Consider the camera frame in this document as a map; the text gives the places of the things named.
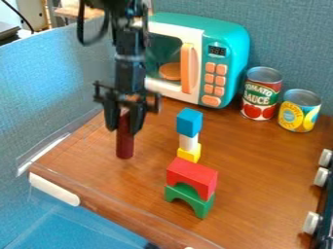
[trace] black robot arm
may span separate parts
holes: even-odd
[[[104,22],[99,33],[89,41],[84,39],[85,5],[104,10]],[[141,18],[141,25],[133,25]],[[161,96],[144,87],[146,76],[145,50],[149,45],[148,8],[142,0],[80,0],[78,15],[78,39],[84,45],[100,40],[112,25],[113,45],[116,47],[115,85],[113,88],[95,83],[94,100],[104,106],[105,122],[109,130],[118,128],[121,108],[129,109],[130,133],[142,129],[146,113],[158,112]],[[100,88],[106,89],[104,95]],[[147,97],[153,96],[152,104]]]

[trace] toy microwave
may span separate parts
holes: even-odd
[[[249,35],[242,26],[157,13],[149,19],[149,31],[146,88],[213,108],[230,103],[248,61]]]

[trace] cable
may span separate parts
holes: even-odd
[[[85,41],[84,39],[84,29],[85,29],[85,1],[80,0],[80,7],[79,7],[79,15],[77,20],[77,36],[79,42],[84,46],[89,46],[97,41],[99,41],[109,29],[109,22],[110,22],[110,12],[108,10],[104,10],[104,22],[98,32],[98,34],[90,39],[89,41]]]
[[[22,18],[25,23],[29,26],[30,30],[31,30],[31,34],[33,34],[35,31],[33,30],[33,27],[31,26],[30,22],[19,12],[17,11],[9,2],[7,2],[6,0],[1,0],[5,5],[8,6],[8,8],[10,8],[12,11],[14,11],[16,14],[18,14],[18,16],[20,18]]]

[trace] tomato sauce can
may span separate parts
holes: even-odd
[[[253,67],[247,71],[240,112],[256,121],[271,119],[276,111],[282,76],[270,67]]]
[[[305,89],[290,89],[279,107],[278,124],[294,132],[311,131],[321,107],[321,98]]]

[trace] orange button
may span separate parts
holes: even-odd
[[[221,104],[221,99],[209,95],[204,95],[202,98],[203,104],[218,107]]]
[[[219,75],[226,75],[228,71],[228,66],[224,64],[219,64],[216,68],[216,73]]]
[[[214,94],[216,96],[223,96],[224,95],[224,88],[216,87],[214,90]]]
[[[212,94],[213,90],[214,90],[214,86],[208,85],[208,84],[204,85],[204,92],[205,93]]]
[[[226,77],[216,76],[216,78],[215,78],[215,84],[217,86],[223,87],[224,85],[226,85]]]
[[[205,71],[207,73],[214,73],[215,72],[215,66],[216,64],[213,62],[208,62],[205,64]]]
[[[205,74],[204,81],[206,83],[213,84],[214,83],[214,75],[212,75],[212,74]]]

